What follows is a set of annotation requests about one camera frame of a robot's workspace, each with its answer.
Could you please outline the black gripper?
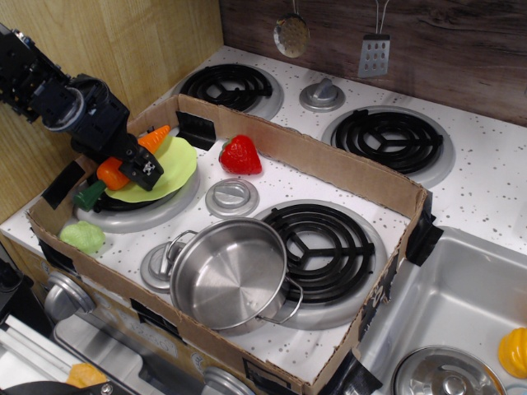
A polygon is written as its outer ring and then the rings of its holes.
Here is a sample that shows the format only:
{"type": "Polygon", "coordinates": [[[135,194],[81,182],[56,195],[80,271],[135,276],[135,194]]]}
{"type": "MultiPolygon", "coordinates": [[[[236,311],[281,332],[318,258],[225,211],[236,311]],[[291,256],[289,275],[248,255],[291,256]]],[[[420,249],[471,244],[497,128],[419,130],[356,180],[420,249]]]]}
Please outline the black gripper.
{"type": "Polygon", "coordinates": [[[127,132],[128,108],[101,79],[80,74],[57,80],[65,94],[65,109],[56,132],[68,133],[81,148],[122,160],[119,171],[146,191],[164,174],[156,157],[127,132]]]}

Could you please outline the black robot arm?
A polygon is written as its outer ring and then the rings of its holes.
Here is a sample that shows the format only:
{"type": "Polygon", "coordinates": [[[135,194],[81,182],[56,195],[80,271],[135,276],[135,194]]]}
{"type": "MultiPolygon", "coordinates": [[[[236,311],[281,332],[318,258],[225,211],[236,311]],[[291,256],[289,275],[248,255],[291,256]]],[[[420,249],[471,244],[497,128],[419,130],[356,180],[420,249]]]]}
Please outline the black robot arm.
{"type": "Polygon", "coordinates": [[[65,132],[74,151],[92,160],[121,160],[120,171],[153,189],[164,170],[152,150],[128,133],[128,108],[102,80],[70,77],[19,30],[1,28],[1,100],[30,123],[65,132]]]}

